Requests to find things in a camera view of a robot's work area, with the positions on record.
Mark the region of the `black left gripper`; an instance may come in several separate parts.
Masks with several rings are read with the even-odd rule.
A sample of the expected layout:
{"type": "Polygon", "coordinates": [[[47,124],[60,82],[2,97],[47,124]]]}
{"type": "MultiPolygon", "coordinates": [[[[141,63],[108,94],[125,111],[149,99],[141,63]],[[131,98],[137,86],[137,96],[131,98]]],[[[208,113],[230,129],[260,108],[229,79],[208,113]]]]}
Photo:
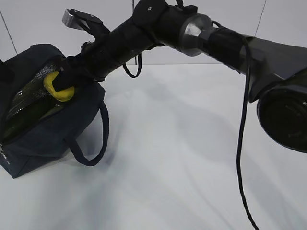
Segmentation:
{"type": "Polygon", "coordinates": [[[1,60],[0,61],[0,82],[12,83],[15,79],[15,73],[1,60]]]}

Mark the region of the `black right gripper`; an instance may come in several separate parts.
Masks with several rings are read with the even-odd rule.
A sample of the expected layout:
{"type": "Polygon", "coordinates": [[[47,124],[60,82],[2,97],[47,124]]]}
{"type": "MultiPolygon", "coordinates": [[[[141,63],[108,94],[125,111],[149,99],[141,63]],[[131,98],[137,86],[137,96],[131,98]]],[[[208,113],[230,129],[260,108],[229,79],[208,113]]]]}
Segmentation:
{"type": "Polygon", "coordinates": [[[60,72],[52,81],[56,92],[70,87],[78,87],[78,83],[104,82],[108,74],[100,76],[94,72],[94,64],[98,61],[93,57],[93,50],[98,46],[96,42],[85,42],[81,45],[80,53],[67,56],[60,63],[60,72]]]}

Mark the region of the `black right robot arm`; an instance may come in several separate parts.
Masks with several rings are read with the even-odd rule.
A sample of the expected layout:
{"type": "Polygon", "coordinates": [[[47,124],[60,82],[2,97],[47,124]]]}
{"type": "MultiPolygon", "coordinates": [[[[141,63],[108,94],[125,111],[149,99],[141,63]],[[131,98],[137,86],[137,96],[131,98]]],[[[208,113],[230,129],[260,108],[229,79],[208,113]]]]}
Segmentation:
{"type": "Polygon", "coordinates": [[[307,50],[241,34],[182,1],[141,0],[130,18],[110,31],[102,21],[67,9],[63,23],[94,37],[67,57],[53,80],[56,91],[103,81],[145,50],[168,46],[187,56],[206,54],[246,75],[247,99],[257,102],[259,122],[278,144],[307,150],[307,50]]]}

